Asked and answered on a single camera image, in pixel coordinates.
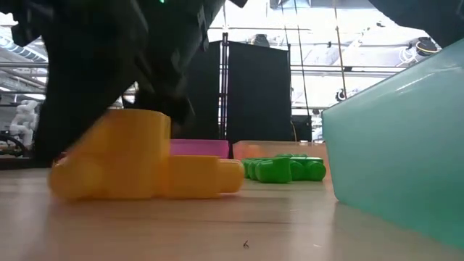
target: teal plastic bin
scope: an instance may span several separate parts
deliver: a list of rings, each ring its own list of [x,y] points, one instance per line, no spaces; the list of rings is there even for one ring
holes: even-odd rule
[[[323,112],[340,202],[464,249],[464,41]]]

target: wooden tabletop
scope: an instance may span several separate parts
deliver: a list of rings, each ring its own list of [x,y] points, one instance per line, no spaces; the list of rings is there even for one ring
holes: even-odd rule
[[[464,260],[338,204],[330,182],[248,182],[215,200],[63,204],[49,196],[45,175],[0,173],[1,261]]]

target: black panel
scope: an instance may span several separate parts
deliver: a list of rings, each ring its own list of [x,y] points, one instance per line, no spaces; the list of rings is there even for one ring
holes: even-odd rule
[[[297,141],[312,141],[312,128],[311,128],[311,116],[308,115],[293,115],[291,121],[295,127],[295,134],[293,139]]]
[[[229,44],[227,139],[290,141],[288,52]]]
[[[173,138],[218,139],[220,42],[198,51],[187,70],[186,93],[195,111],[191,123]]]

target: yellow toy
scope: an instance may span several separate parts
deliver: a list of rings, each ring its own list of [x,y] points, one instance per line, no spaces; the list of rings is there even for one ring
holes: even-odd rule
[[[51,169],[49,188],[63,199],[210,199],[237,192],[243,165],[233,159],[170,156],[170,118],[110,110]]]

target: pink container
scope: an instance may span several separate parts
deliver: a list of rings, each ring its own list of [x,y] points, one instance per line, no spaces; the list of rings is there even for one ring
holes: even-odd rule
[[[227,159],[229,143],[223,140],[171,140],[171,155],[218,156]]]

